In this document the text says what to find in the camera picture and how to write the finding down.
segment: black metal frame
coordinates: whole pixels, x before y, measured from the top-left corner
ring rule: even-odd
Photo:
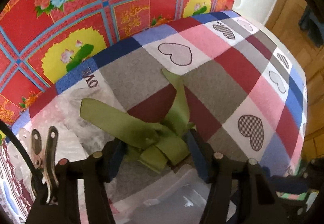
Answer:
[[[214,153],[194,129],[184,136],[197,172],[206,183],[211,183],[210,193],[199,224],[225,224],[231,199],[232,180],[239,181],[240,203],[236,217],[239,224],[318,224],[322,213],[324,194],[323,161],[315,161],[304,176],[269,178],[255,159],[247,162],[233,161],[223,154]],[[46,203],[47,186],[37,190],[37,198],[27,217],[26,224],[80,224],[77,201],[77,179],[84,179],[85,203],[90,224],[115,224],[104,183],[109,183],[118,172],[126,144],[118,139],[108,142],[102,152],[87,159],[71,162],[61,159],[55,172],[59,180],[57,205]],[[301,181],[307,187],[322,189],[311,210],[306,212],[306,201],[279,199],[275,190],[285,191]]]

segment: heart pattern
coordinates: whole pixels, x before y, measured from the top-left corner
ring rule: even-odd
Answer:
[[[277,84],[279,91],[282,94],[285,94],[286,93],[286,88],[285,88],[284,83],[281,80],[280,76],[277,73],[273,72],[273,71],[269,71],[269,77],[270,77],[270,79],[271,79],[271,81],[273,83]]]
[[[240,20],[240,19],[238,19],[238,23],[239,23],[239,25],[241,25],[242,27],[244,27],[246,30],[249,30],[251,32],[253,31],[253,28],[252,28],[252,26],[249,23],[247,23],[247,22],[245,22],[243,20]]]
[[[170,60],[177,66],[188,66],[192,62],[190,47],[177,43],[162,43],[158,50],[164,55],[170,55]]]
[[[233,31],[228,27],[224,26],[221,22],[215,22],[215,24],[213,24],[213,28],[219,32],[222,32],[226,38],[235,40],[235,35]]]
[[[260,151],[264,141],[262,120],[253,115],[243,115],[239,118],[238,128],[244,137],[250,138],[252,149],[256,152]]]
[[[286,59],[286,57],[280,53],[277,53],[277,57],[279,58],[279,60],[283,63],[283,65],[289,69],[289,64],[288,64],[288,61]]]

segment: checkered heart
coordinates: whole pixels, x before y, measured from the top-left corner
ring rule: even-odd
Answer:
[[[250,144],[254,151],[260,151],[264,141],[264,129],[262,120],[253,115],[243,115],[238,121],[239,132],[244,137],[250,138]]]

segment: plaid fabric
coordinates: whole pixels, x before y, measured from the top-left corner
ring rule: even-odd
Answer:
[[[239,132],[250,137],[251,147],[254,151],[260,151],[264,141],[262,120],[253,115],[241,116],[238,121]]]
[[[295,171],[307,115],[305,74],[296,60],[233,11],[150,28],[103,50],[61,78],[15,122],[17,133],[55,97],[106,86],[130,115],[160,121],[182,75],[190,121],[213,149],[256,158],[271,174]]]

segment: green fabric strap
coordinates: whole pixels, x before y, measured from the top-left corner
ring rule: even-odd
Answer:
[[[128,144],[127,155],[160,173],[168,160],[178,164],[188,154],[181,136],[194,126],[189,123],[189,107],[181,77],[162,69],[177,94],[160,123],[148,123],[101,101],[82,99],[80,116]]]

